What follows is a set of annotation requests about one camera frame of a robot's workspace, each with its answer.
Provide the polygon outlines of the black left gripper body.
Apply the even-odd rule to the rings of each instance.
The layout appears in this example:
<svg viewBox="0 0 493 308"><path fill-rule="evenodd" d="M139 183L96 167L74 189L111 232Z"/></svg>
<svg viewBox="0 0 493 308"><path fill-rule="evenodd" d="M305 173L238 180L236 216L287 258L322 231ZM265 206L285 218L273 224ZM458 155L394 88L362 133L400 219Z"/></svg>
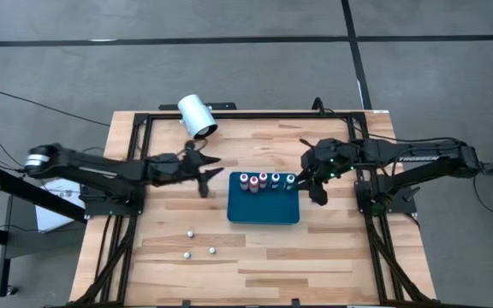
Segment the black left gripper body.
<svg viewBox="0 0 493 308"><path fill-rule="evenodd" d="M200 184L202 182L199 171L199 153L196 150L187 148L179 151L174 155L174 159L178 164L177 170L173 174L173 180L175 183L196 181Z"/></svg>

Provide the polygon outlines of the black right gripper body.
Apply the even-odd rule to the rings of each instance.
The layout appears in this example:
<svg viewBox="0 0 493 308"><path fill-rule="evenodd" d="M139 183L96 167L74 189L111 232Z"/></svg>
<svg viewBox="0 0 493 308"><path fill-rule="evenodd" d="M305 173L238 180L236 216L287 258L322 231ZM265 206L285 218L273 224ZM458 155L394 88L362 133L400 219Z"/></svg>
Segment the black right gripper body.
<svg viewBox="0 0 493 308"><path fill-rule="evenodd" d="M309 169L314 172L314 176L309 180L328 182L354 169L354 160L358 154L357 145L332 138L321 139L315 145L305 139L301 139L300 142L308 147L300 158L300 166L302 170Z"/></svg>

